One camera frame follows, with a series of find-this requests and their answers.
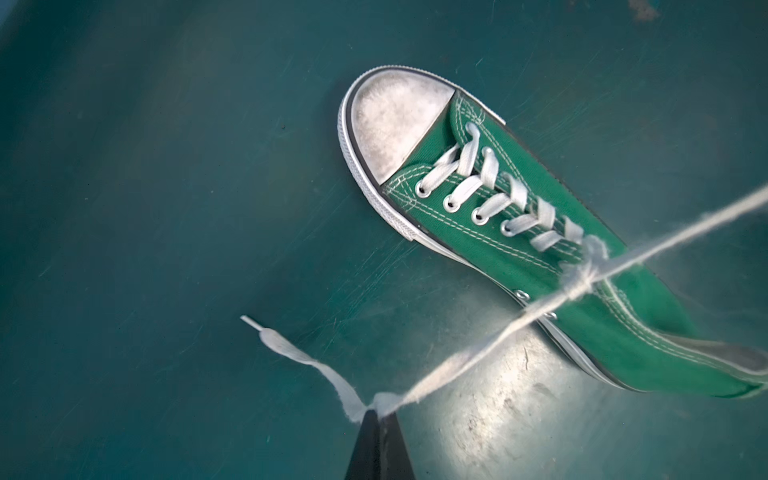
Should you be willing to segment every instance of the textured rubber edge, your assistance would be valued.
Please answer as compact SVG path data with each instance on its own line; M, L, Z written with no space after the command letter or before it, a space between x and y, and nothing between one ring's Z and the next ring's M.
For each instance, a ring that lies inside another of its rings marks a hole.
M374 210L376 210L376 213L378 213L384 219L384 221L386 221L386 223L388 223L392 228L397 230L397 232L403 235L407 240L409 241L416 240L421 245L424 245L425 247L429 248L432 251L440 253L441 255L450 258L451 260L455 260L459 263L463 263L464 265L469 266L474 270L477 270L478 272L482 273L484 276L492 280L494 283L499 285L505 292L512 295L512 292L509 289L507 289L506 287L501 285L499 282L491 278L485 272L483 272L476 266L472 265L470 262L468 262L461 256L457 255L452 250L436 242L426 233L422 232L416 225L414 225L408 219L406 219L403 215L401 215L401 213L398 212L389 202L384 200L384 198L382 198L381 196L381 193L379 192L379 188L373 184L371 179L368 177L368 174L366 173L365 169L361 165L360 160L355 155L354 149L352 147L352 139L349 136L349 130L347 129L347 121L346 121L347 103L352 97L352 93L357 89L358 83L360 83L362 79L367 78L370 74L372 74L375 71L386 70L387 68L398 68L402 70L415 71L420 74L426 75L428 77L434 78L436 80L440 80L446 84L449 84L456 90L470 97L473 101L475 101L482 108L484 108L489 114L493 115L493 117L496 118L503 125L506 125L506 122L501 117L499 117L493 110L486 107L474 95L470 94L469 92L459 87L458 85L448 80L445 80L442 77L439 77L438 75L432 74L428 71L419 70L418 68L411 68L411 67L406 67L402 65L383 65L381 67L372 68L366 71L365 73L363 73L362 75L360 75L352 83L352 86L349 87L349 90L347 90L346 94L344 95L344 99L342 100L341 105L339 106L339 115L337 119L339 146L341 147L341 151L344 155L344 160L346 161L346 164L349 167L349 171L352 172L352 176L355 178L355 182L360 187L360 190L362 190L362 194L365 195L366 199L368 200L368 203L371 204ZM520 303L522 306L525 306L525 304L521 303L516 296L512 295L512 298L517 300L518 303ZM584 350L582 350L581 347L579 347L573 340L571 340L571 338L568 337L562 330L556 327L556 325L553 324L552 321L542 317L538 319L538 324L541 326L542 329L544 329L544 331L549 335L552 341L560 348L560 350L568 358L570 358L579 368L584 370L589 376L592 376L597 380L605 382L608 385L614 386L619 389L632 389L631 387L620 385L619 383L615 382L613 379L609 378L605 373L603 373L603 371L598 366L596 366L594 362L592 362L589 355L587 355L587 353L585 353Z

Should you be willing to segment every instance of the silver grommet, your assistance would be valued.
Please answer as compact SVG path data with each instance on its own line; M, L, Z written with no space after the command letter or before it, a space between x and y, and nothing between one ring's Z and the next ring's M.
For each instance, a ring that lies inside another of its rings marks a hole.
M443 199L442 206L445 208L445 211L449 212L450 214L458 212L458 209L462 207L461 205L454 202L450 195Z
M522 290L515 290L512 292L512 294L515 295L518 300L522 300L524 302L528 302L531 299L531 296Z
M502 235L505 237L513 237L512 232L507 230L507 223L509 223L509 220L504 220L502 222Z
M478 215L479 211L480 207L477 207L472 211L472 221L475 225L485 225L488 222L488 217L481 217Z
M419 180L419 182L416 184L415 189L416 190L416 196L418 198L427 198L431 192L428 192L427 190L424 190L422 188L422 181Z

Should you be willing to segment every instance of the shoe toe cap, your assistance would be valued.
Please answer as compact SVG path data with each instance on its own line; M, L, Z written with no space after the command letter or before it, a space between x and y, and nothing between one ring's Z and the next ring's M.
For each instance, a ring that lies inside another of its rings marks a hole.
M454 92L438 78L399 68L362 80L352 98L351 135L379 185L405 163Z

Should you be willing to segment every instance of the teal tabletop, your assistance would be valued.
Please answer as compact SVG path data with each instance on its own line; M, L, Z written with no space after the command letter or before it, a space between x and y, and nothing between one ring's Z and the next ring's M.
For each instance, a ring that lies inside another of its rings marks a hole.
M472 92L631 246L768 181L759 0L11 3L0 478L341 479L357 425L239 315L368 402L518 311L359 191L336 112L369 68ZM767 243L763 211L648 265L768 349ZM398 413L418 478L768 478L768 396L622 391L513 340Z

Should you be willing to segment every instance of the green shoe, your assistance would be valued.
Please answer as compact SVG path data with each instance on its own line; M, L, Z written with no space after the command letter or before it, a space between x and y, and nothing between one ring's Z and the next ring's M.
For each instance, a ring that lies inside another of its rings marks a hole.
M339 142L368 201L408 240L464 263L525 305L558 288L595 235L626 250L457 85L425 71L381 67L347 91ZM697 338L677 299L637 266L539 324L596 379L637 391L740 397L768 381L768 354Z

